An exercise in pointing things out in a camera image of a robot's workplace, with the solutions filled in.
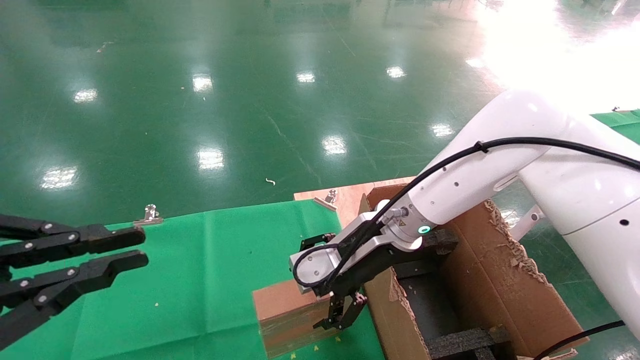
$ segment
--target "torn cardboard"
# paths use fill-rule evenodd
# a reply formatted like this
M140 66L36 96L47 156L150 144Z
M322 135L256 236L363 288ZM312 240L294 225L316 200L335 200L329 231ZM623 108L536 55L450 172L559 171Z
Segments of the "torn cardboard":
M360 212L391 199L403 186L374 188L362 196ZM534 357L582 332L536 263L513 241L493 202L488 200L442 227L453 231L460 241L440 274L462 326L489 329L503 325L516 354L525 357ZM364 288L387 359L430 359L393 268L380 273Z

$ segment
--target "metal binder clip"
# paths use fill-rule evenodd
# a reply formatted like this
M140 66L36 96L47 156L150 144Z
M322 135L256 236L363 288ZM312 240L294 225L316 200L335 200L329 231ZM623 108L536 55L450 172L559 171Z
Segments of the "metal binder clip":
M134 221L133 226L162 224L163 221L164 219L160 217L160 212L156 210L156 206L149 204L145 207L145 218Z

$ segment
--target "green floor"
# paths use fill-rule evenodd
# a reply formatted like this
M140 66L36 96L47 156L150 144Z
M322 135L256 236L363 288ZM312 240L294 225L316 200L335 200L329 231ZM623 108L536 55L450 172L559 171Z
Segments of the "green floor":
M638 0L0 0L0 212L164 217L415 175L503 89L638 108ZM273 180L276 185L265 181ZM524 214L516 184L497 199ZM557 233L523 241L615 320ZM580 359L640 359L626 331Z

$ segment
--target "cable clip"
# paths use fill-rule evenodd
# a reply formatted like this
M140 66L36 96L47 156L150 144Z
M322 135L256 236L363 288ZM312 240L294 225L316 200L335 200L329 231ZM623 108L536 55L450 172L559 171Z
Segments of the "cable clip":
M483 153L485 153L485 154L486 154L487 152L489 152L489 149L488 149L486 146L484 146L484 143L483 143L482 141L478 141L478 142L476 142L476 144L474 145L474 147L475 147L476 149L478 149L478 150L482 151L482 152L483 152Z

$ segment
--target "cardboard flap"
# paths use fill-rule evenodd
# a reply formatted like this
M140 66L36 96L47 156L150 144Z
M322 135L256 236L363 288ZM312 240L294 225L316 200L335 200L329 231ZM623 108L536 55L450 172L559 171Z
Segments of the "cardboard flap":
M534 357L582 328L499 214L488 201L443 225L460 243L441 273L467 327L502 324L516 353Z

